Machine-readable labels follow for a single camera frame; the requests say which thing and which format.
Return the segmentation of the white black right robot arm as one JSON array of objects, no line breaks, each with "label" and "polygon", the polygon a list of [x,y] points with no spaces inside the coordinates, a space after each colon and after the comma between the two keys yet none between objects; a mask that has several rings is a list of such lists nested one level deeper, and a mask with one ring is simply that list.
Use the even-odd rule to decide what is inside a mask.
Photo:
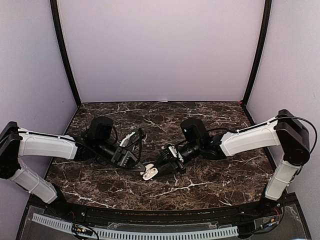
[{"label": "white black right robot arm", "polygon": [[260,124],[211,136],[201,119],[188,118],[180,124],[185,140],[163,149],[143,179],[176,172],[183,174],[185,165],[198,156],[216,161],[242,152],[280,146],[283,158],[266,185],[261,201],[255,205],[255,213],[266,217],[315,149],[304,122],[304,118],[282,109]]}]

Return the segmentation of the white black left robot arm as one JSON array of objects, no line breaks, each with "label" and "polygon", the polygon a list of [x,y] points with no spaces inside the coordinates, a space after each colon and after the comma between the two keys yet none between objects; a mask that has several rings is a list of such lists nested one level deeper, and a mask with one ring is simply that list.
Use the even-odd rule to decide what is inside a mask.
[{"label": "white black left robot arm", "polygon": [[85,161],[101,158],[115,168],[147,173],[141,156],[135,156],[135,145],[142,145],[144,133],[137,129],[121,142],[110,140],[116,133],[114,121],[105,116],[94,118],[80,136],[33,132],[9,122],[0,134],[0,177],[11,180],[47,204],[60,218],[67,218],[71,208],[60,188],[40,177],[23,161],[23,156],[55,157]]}]

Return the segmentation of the white earbud charging case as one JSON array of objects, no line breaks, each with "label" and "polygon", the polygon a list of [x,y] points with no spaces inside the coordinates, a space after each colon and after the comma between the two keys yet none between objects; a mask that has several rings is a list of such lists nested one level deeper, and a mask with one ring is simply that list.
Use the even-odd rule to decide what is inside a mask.
[{"label": "white earbud charging case", "polygon": [[149,181],[159,173],[154,164],[149,163],[145,166],[145,172],[140,172],[140,175],[144,181]]}]

